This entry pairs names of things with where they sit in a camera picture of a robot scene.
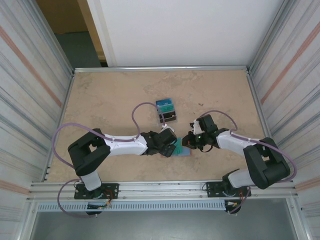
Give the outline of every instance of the floor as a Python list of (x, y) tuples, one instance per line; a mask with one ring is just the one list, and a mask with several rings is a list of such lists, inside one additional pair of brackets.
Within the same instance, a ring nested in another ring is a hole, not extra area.
[(56, 34), (55, 37), (74, 69), (101, 67), (88, 31)]
[[(133, 108), (142, 102), (172, 98), (177, 122), (170, 126), (178, 137), (184, 137), (194, 119), (216, 109), (231, 115), (241, 135), (263, 138), (262, 127), (243, 70), (234, 71), (139, 71), (77, 73), (72, 86), (63, 123), (79, 123), (100, 128), (115, 136), (137, 133), (132, 119)], [(140, 107), (135, 115), (142, 132), (158, 132), (156, 110)], [(219, 128), (233, 128), (225, 116), (213, 113)], [(69, 126), (59, 134), (57, 152), (71, 162), (67, 148), (86, 133)], [(98, 168), (102, 181), (184, 181), (217, 180), (223, 175), (245, 168), (246, 161), (229, 150), (214, 148), (191, 156), (165, 158), (119, 155), (108, 157)], [(48, 181), (66, 182), (76, 177), (75, 171), (54, 158)]]
[(297, 240), (285, 199), (248, 199), (238, 216), (224, 211), (103, 212), (71, 218), (37, 214), (31, 240)]

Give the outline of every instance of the metal rail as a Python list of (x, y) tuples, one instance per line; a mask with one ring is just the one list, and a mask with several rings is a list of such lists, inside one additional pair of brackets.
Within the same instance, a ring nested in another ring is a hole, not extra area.
[[(118, 182), (119, 193), (117, 201), (181, 201), (181, 200), (228, 200), (234, 197), (208, 198), (207, 193), (202, 190), (206, 182), (219, 182), (220, 180), (201, 181), (136, 181)], [(58, 191), (64, 183), (37, 182), (33, 183), (27, 202), (54, 202), (57, 200)], [(251, 199), (275, 199), (275, 198), (297, 198), (297, 191), (293, 182), (276, 183), (265, 190), (257, 187), (251, 188)], [(88, 200), (75, 200), (75, 188), (73, 183), (65, 186), (60, 195), (61, 202), (87, 202)]]
[(247, 70), (247, 67), (245, 65), (86, 67), (86, 68), (76, 68), (74, 72), (75, 73), (107, 73), (107, 72), (217, 71), (217, 70)]

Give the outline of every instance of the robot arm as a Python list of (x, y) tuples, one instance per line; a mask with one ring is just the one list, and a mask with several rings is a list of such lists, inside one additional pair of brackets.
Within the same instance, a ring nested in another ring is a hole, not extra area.
[[(290, 175), (290, 168), (280, 153), (268, 147), (242, 140), (247, 138), (241, 135), (234, 133), (231, 135), (227, 128), (218, 129), (210, 115), (194, 120), (190, 126), (193, 129), (182, 139), (183, 146), (203, 151), (205, 145), (211, 145), (210, 150), (213, 147), (228, 149), (245, 157), (247, 169), (237, 169), (222, 178), (226, 182), (226, 188), (229, 192), (232, 192), (232, 189), (254, 185), (260, 189), (266, 189)], [(275, 142), (269, 137), (255, 140), (277, 148)]]
[[(99, 128), (93, 129), (102, 134)], [(111, 136), (109, 139), (130, 140), (136, 136)], [(110, 141), (88, 132), (68, 147), (68, 152), (77, 176), (79, 176), (86, 189), (93, 191), (101, 187), (102, 183), (97, 172), (99, 165), (105, 158), (116, 155), (154, 155), (161, 154), (170, 157), (175, 150), (173, 142), (176, 135), (170, 127), (163, 128), (160, 133), (142, 132), (134, 141)]]

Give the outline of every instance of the wire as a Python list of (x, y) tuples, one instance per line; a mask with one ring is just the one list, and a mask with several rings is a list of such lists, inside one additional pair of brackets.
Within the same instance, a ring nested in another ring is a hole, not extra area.
[(208, 192), (210, 188), (209, 188), (209, 189), (207, 188), (206, 190), (204, 190), (204, 186), (205, 186), (205, 185), (207, 185), (207, 183), (203, 184), (203, 186), (202, 186), (201, 189), (202, 189), (202, 191), (204, 191), (204, 192)]
[(74, 183), (73, 183), (73, 187), (76, 189), (77, 187), (76, 187), (76, 183), (81, 183), (81, 181), (79, 180), (79, 181), (75, 181)]
[(229, 214), (232, 214), (233, 212), (235, 212), (238, 208), (240, 208), (242, 206), (242, 204), (244, 204), (244, 202), (246, 201), (247, 197), (249, 196), (249, 193), (250, 193), (250, 190), (251, 190), (251, 187), (248, 186), (248, 192), (246, 193), (244, 199), (240, 202), (240, 204), (235, 208), (235, 209), (232, 209), (231, 211), (228, 211)]
[(100, 134), (100, 133), (98, 133), (98, 132), (90, 129), (90, 128), (87, 127), (87, 126), (83, 126), (83, 125), (81, 125), (81, 124), (79, 124), (79, 123), (75, 123), (75, 122), (68, 122), (68, 123), (62, 124), (60, 127), (58, 127), (58, 128), (56, 129), (56, 131), (54, 132), (54, 134), (53, 134), (53, 137), (52, 137), (52, 139), (51, 139), (51, 148), (52, 148), (53, 154), (54, 154), (61, 162), (63, 162), (64, 164), (66, 164), (66, 165), (68, 165), (69, 167), (71, 167), (71, 168), (74, 169), (74, 166), (73, 166), (71, 163), (67, 162), (67, 161), (64, 160), (62, 157), (59, 156), (59, 154), (58, 154), (57, 151), (56, 151), (56, 147), (55, 147), (55, 142), (56, 142), (57, 134), (60, 132), (61, 129), (63, 129), (63, 128), (67, 127), (67, 126), (75, 126), (75, 127), (82, 128), (82, 129), (87, 130), (88, 132), (93, 133), (94, 135), (96, 135), (96, 136), (98, 136), (98, 137), (100, 137), (100, 138), (106, 139), (106, 140), (108, 140), (108, 141), (122, 142), (122, 143), (128, 143), (128, 142), (133, 142), (133, 141), (135, 141), (135, 140), (139, 137), (139, 135), (140, 135), (141, 132), (140, 132), (140, 127), (139, 127), (137, 121), (135, 120), (134, 114), (135, 114), (135, 111), (137, 110), (137, 108), (140, 107), (140, 106), (142, 106), (142, 105), (152, 105), (152, 106), (154, 106), (154, 107), (158, 110), (158, 112), (161, 114), (161, 117), (162, 117), (162, 120), (163, 120), (163, 126), (166, 125), (164, 114), (163, 114), (162, 111), (158, 108), (157, 105), (155, 105), (155, 104), (153, 104), (153, 103), (151, 103), (151, 102), (142, 102), (142, 103), (138, 104), (138, 105), (132, 110), (132, 113), (131, 113), (132, 121), (133, 121), (133, 123), (134, 123), (134, 125), (136, 126), (136, 129), (137, 129), (137, 131), (138, 131), (137, 135), (136, 135), (134, 138), (132, 138), (132, 139), (112, 139), (112, 138), (109, 138), (109, 137), (107, 137), (107, 136), (105, 136), (105, 135), (103, 135), (103, 134)]
[(104, 195), (108, 198), (108, 203), (110, 204), (111, 203), (111, 200), (112, 199), (114, 199), (114, 194), (113, 194), (113, 192), (110, 190), (110, 189), (104, 189), (105, 191), (108, 191), (108, 192), (110, 192), (110, 197), (108, 196), (108, 194), (105, 192), (105, 191), (103, 191), (103, 193), (104, 193)]
[(58, 203), (58, 206), (59, 208), (61, 209), (61, 211), (71, 217), (74, 217), (74, 218), (79, 218), (79, 219), (89, 219), (89, 218), (92, 218), (92, 217), (95, 217), (96, 215), (80, 215), (80, 214), (76, 214), (76, 213), (71, 213), (71, 212), (67, 212), (66, 210), (64, 210), (64, 208), (62, 207), (61, 203), (60, 203), (60, 194), (62, 192), (62, 189), (64, 189), (64, 187), (71, 183), (71, 182), (74, 182), (74, 181), (80, 181), (80, 179), (76, 178), (76, 179), (71, 179), (69, 181), (67, 181), (66, 183), (64, 183), (62, 185), (62, 187), (60, 188), (59, 192), (58, 192), (58, 196), (56, 198), (56, 201)]
[(207, 150), (207, 151), (203, 151), (203, 150), (201, 150), (201, 149), (200, 149), (200, 152), (202, 152), (202, 153), (208, 153), (208, 152), (210, 152), (213, 148), (214, 148), (214, 146), (213, 146), (213, 145), (211, 145), (211, 147), (210, 147), (210, 149), (209, 149), (209, 150)]
[(240, 200), (242, 201), (244, 199), (244, 194), (241, 189), (239, 191), (239, 195), (240, 195)]
[[(158, 108), (157, 105), (151, 103), (151, 102), (142, 102), (140, 104), (138, 104), (133, 110), (132, 110), (132, 113), (131, 113), (131, 118), (132, 118), (132, 121), (133, 123), (135, 124), (136, 126), (136, 129), (138, 131), (138, 134), (132, 138), (132, 139), (112, 139), (112, 138), (109, 138), (109, 137), (106, 137), (105, 135), (102, 135), (96, 131), (93, 131), (92, 129), (86, 127), (86, 126), (83, 126), (81, 124), (78, 124), (78, 123), (75, 123), (75, 122), (69, 122), (69, 123), (65, 123), (65, 124), (62, 124), (60, 127), (58, 127), (56, 129), (56, 131), (54, 132), (53, 136), (52, 136), (52, 139), (51, 139), (51, 148), (52, 148), (52, 151), (53, 151), (53, 154), (61, 161), (63, 162), (64, 164), (68, 165), (69, 167), (73, 168), (74, 169), (74, 166), (72, 164), (70, 164), (69, 162), (67, 162), (66, 160), (64, 160), (62, 157), (59, 156), (59, 154), (57, 153), (56, 151), (56, 146), (55, 146), (55, 142), (56, 142), (56, 138), (57, 138), (57, 134), (60, 132), (61, 129), (67, 127), (67, 126), (75, 126), (75, 127), (79, 127), (79, 128), (82, 128), (84, 130), (87, 130), (88, 132), (90, 133), (93, 133), (94, 135), (100, 137), (100, 138), (103, 138), (103, 139), (106, 139), (106, 140), (109, 140), (109, 141), (115, 141), (115, 142), (132, 142), (132, 141), (135, 141), (139, 135), (140, 135), (140, 127), (137, 123), (137, 121), (135, 120), (135, 111), (137, 110), (138, 107), (142, 106), (142, 105), (152, 105), (154, 106), (158, 112), (161, 114), (161, 118), (162, 118), (162, 121), (163, 121), (163, 126), (166, 125), (166, 122), (165, 122), (165, 117), (164, 117), (164, 114), (162, 113), (162, 111)], [(70, 213), (70, 212), (67, 212), (66, 210), (63, 209), (62, 205), (60, 204), (60, 194), (62, 192), (62, 189), (68, 184), (68, 183), (71, 183), (71, 182), (74, 182), (74, 181), (80, 181), (80, 179), (72, 179), (72, 180), (69, 180), (67, 181), (65, 184), (62, 185), (62, 187), (60, 188), (59, 192), (58, 192), (58, 196), (57, 196), (57, 203), (58, 203), (58, 206), (59, 208), (61, 209), (61, 211), (71, 217), (75, 217), (75, 218), (81, 218), (81, 219), (88, 219), (88, 218), (92, 218), (94, 217), (94, 215), (90, 215), (90, 216), (85, 216), (85, 215), (79, 215), (79, 214), (75, 214), (75, 213)], [(113, 193), (112, 191), (110, 191), (111, 194), (111, 199), (109, 200), (109, 203), (110, 201), (114, 198), (113, 197)]]

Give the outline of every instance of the wooden tabletop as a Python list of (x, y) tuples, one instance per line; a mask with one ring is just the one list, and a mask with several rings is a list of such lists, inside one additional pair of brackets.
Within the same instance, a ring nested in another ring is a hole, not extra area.
[[(133, 108), (142, 102), (172, 98), (177, 122), (169, 125), (177, 137), (184, 137), (194, 119), (209, 110), (228, 113), (237, 123), (238, 134), (263, 138), (248, 81), (243, 70), (228, 71), (137, 71), (77, 73), (71, 89), (63, 123), (79, 123), (115, 136), (133, 136)], [(211, 114), (219, 128), (232, 128), (231, 121)], [(137, 109), (134, 115), (142, 132), (159, 132), (157, 112), (151, 105)], [(61, 130), (56, 149), (71, 163), (67, 148), (86, 133), (68, 126)], [(216, 180), (246, 166), (240, 155), (216, 149), (208, 153), (193, 150), (191, 156), (165, 158), (119, 155), (104, 160), (98, 168), (102, 181), (184, 181)], [(52, 161), (48, 181), (65, 182), (75, 178), (73, 169), (57, 158)]]

